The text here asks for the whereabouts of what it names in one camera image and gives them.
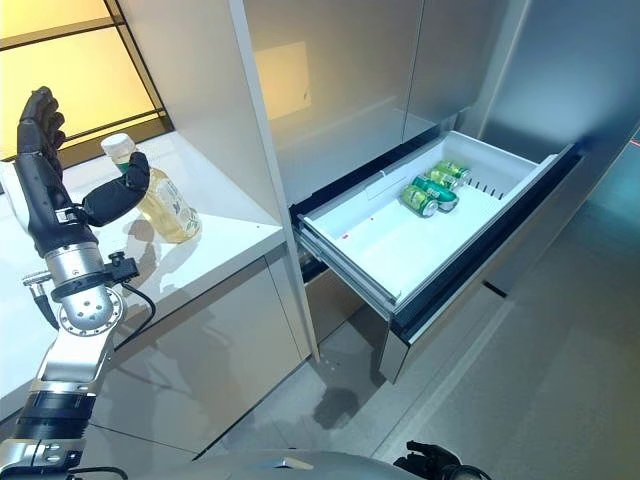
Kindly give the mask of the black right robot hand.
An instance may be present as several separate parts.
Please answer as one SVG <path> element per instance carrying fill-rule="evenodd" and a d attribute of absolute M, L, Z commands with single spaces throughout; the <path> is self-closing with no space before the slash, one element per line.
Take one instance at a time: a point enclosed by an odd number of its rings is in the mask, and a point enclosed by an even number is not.
<path fill-rule="evenodd" d="M 462 465 L 451 451 L 414 440 L 406 443 L 408 453 L 397 458 L 393 465 L 423 479 L 447 479 L 451 472 Z"/>

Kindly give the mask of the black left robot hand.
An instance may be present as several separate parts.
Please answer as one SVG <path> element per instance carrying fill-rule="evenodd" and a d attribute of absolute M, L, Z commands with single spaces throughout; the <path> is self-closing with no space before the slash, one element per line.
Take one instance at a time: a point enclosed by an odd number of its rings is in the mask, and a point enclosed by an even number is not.
<path fill-rule="evenodd" d="M 27 232 L 40 256 L 64 246 L 94 242 L 91 228 L 109 224 L 136 207 L 150 183 L 146 156 L 134 152 L 129 168 L 75 203 L 63 184 L 58 149 L 65 140 L 64 116 L 51 90 L 31 93 L 17 126 L 17 177 L 28 210 Z"/>

